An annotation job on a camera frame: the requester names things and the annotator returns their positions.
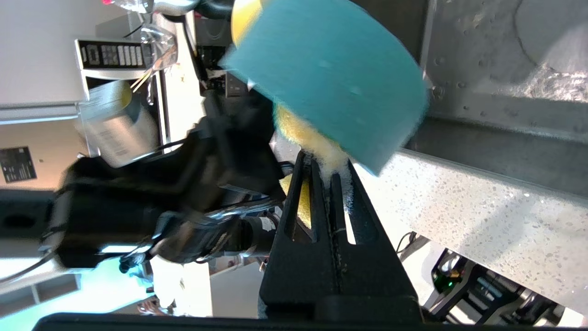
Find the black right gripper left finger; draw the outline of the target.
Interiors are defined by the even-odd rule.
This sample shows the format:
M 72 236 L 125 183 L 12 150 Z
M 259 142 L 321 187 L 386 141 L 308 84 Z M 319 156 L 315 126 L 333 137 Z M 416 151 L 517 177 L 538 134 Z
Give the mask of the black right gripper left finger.
M 295 238 L 302 186 L 308 180 L 311 234 Z M 317 161 L 300 152 L 270 260 L 260 287 L 269 319 L 340 322 L 343 319 L 338 233 L 343 229 L 339 176 L 327 187 Z

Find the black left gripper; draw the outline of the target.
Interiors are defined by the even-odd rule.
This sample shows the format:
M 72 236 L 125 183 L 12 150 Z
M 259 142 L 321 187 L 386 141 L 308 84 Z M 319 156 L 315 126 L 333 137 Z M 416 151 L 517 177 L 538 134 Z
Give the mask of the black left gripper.
M 282 202 L 281 166 L 269 145 L 274 134 L 273 104 L 250 96 L 204 93 L 204 116 L 196 127 L 198 148 L 188 168 L 195 171 L 186 190 L 189 205 L 227 205 L 246 195 Z

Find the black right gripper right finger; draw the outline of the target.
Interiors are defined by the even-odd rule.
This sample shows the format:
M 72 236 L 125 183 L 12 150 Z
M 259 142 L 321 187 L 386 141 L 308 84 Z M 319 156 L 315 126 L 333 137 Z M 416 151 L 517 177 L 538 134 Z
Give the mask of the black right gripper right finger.
M 353 164 L 329 188 L 335 290 L 327 317 L 340 322 L 418 322 L 416 291 L 384 231 Z

